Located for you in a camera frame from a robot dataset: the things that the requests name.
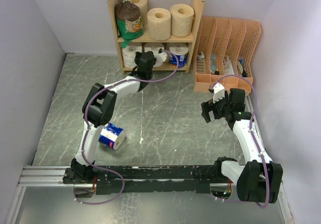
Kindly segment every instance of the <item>gray floor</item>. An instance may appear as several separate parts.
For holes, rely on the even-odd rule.
[[[169,72],[156,72],[155,79]],[[68,166],[83,132],[82,105],[91,86],[125,77],[117,57],[68,55],[33,162],[34,166]],[[234,157],[244,164],[238,140],[223,119],[209,124],[200,104],[210,93],[193,92],[192,73],[150,83],[142,92],[118,99],[112,123],[127,138],[116,151],[99,144],[98,165],[213,164],[217,157]]]
[[[255,203],[222,203],[194,192],[125,193],[104,205],[81,205],[72,187],[28,187],[16,224],[280,224],[279,203],[261,209]],[[110,196],[95,196],[92,202]]]

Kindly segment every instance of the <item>blue and white roll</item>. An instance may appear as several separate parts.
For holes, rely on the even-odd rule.
[[[177,56],[179,60],[179,68],[184,67],[186,65],[187,55],[189,52],[189,48],[186,46],[186,44],[185,43],[167,43],[167,48],[172,54]],[[177,61],[172,54],[170,54],[169,56],[169,63],[170,65],[176,66]]]
[[[101,131],[99,142],[117,150],[126,137],[125,130],[108,123]]]

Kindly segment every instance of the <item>toilet paper roll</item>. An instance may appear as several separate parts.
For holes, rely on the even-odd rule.
[[[134,68],[136,66],[136,52],[142,52],[142,46],[139,42],[129,42],[126,47],[121,49],[122,58],[125,67]]]
[[[125,130],[113,125],[112,123],[108,123],[100,133],[99,142],[117,150],[125,137]]]
[[[184,67],[187,61],[187,55],[189,52],[188,46],[185,43],[168,43],[168,50],[175,54],[179,60],[179,68]],[[169,63],[173,66],[177,65],[176,58],[170,54]]]
[[[154,67],[160,67],[163,64],[163,60],[158,57],[160,49],[164,49],[164,45],[160,42],[148,42],[144,46],[144,52],[152,51],[156,58]]]
[[[154,8],[147,13],[149,37],[165,41],[171,36],[171,13],[163,8]]]
[[[147,23],[147,0],[124,0],[134,3],[140,10],[140,19],[142,24]]]
[[[171,7],[171,32],[174,36],[185,37],[192,30],[194,10],[186,4],[177,4]]]

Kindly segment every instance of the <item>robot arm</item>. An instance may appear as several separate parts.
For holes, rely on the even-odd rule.
[[[132,76],[127,76],[125,78],[125,80],[127,80],[127,79],[129,80],[129,79],[136,79],[136,78],[132,77]],[[101,88],[105,88],[105,87],[108,87],[108,86],[116,85],[118,82],[115,82],[113,84],[106,84],[106,85],[104,85],[104,86],[102,86],[100,88],[97,88],[97,87],[93,86],[93,88],[95,88],[95,89],[97,89],[97,91],[99,91]],[[128,94],[138,92],[139,91],[139,87],[140,87],[140,82],[138,82],[138,81],[129,81],[129,82],[125,82],[123,84],[120,84],[117,87],[111,88],[108,91],[107,95],[110,95],[111,99],[113,98],[113,96],[116,96],[117,98],[120,98],[120,97],[124,97],[124,96],[126,96]],[[94,94],[89,94],[89,96],[87,97],[87,100],[89,101],[92,98],[93,95]],[[83,109],[86,108],[88,101],[86,101]],[[114,103],[108,105],[108,108],[109,109],[112,108],[112,111],[109,111],[109,113],[106,113],[107,115],[108,114],[112,115],[112,112],[113,112],[113,109],[114,109]],[[102,129],[104,128],[104,126],[107,123],[105,123],[105,124],[104,123],[100,123],[101,125],[98,125],[98,126],[96,125],[95,126],[95,124],[92,123],[92,121],[89,122],[90,130],[89,130],[88,136],[86,138],[84,151],[85,151],[86,159],[90,163],[93,163],[95,161],[95,154],[96,154],[96,147],[97,147],[98,139],[99,139],[99,136],[100,136],[100,133],[101,133]],[[85,133],[86,133],[87,129],[88,129],[87,123],[84,121],[84,132],[83,132],[83,135],[82,135],[81,143],[83,142],[83,139],[85,137]],[[81,155],[81,144],[79,146],[79,149],[78,149],[78,152],[77,152],[77,154],[75,156],[75,159],[79,164],[88,166],[88,164],[84,161],[84,159],[82,158],[82,155]]]
[[[157,54],[157,57],[166,59],[167,54],[162,52]],[[88,163],[86,163],[82,157],[82,143],[84,141],[86,132],[88,131],[88,134],[85,139],[83,152],[86,156],[86,159],[90,163],[94,164],[96,147],[98,144],[100,133],[103,127],[107,123],[109,123],[109,121],[112,118],[116,99],[144,89],[148,85],[148,82],[133,81],[131,79],[151,80],[152,68],[155,62],[156,58],[152,52],[136,52],[135,63],[137,64],[137,67],[133,69],[129,76],[113,84],[101,85],[99,83],[96,83],[92,86],[87,96],[87,99],[83,105],[83,113],[85,113],[89,101],[96,93],[108,86],[111,86],[112,88],[102,92],[98,96],[98,98],[95,99],[93,103],[89,106],[87,118],[89,121],[90,130],[88,131],[87,123],[84,122],[84,132],[82,140],[78,152],[71,162],[71,169],[84,181],[88,181],[93,174],[92,167],[89,166]]]
[[[214,86],[213,93],[213,99],[201,104],[202,116],[207,123],[211,121],[210,114],[212,113],[214,119],[225,118],[240,142],[246,163],[245,167],[242,167],[235,159],[218,158],[215,163],[217,174],[228,177],[236,184],[237,194],[241,201],[265,201],[267,190],[263,163],[251,135],[251,132],[253,132],[268,169],[269,203],[275,203],[281,185],[283,169],[280,164],[273,163],[266,153],[256,132],[255,123],[252,123],[252,129],[249,129],[251,113],[245,111],[245,91],[232,88],[228,95],[224,86],[218,83]]]

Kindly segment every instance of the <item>orange basket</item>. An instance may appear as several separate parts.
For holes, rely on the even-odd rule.
[[[253,83],[250,62],[256,44],[261,35],[260,23],[237,19],[202,17],[193,55],[195,86],[194,91],[207,92],[210,85],[225,75],[223,61],[229,56],[235,74],[241,75],[237,68],[238,56],[243,59],[246,79]],[[204,61],[198,61],[196,53],[203,52]],[[210,73],[211,53],[216,54],[216,67],[220,75]],[[246,95],[251,92],[248,83],[238,77],[226,77],[220,81],[228,91],[231,88],[245,90]]]

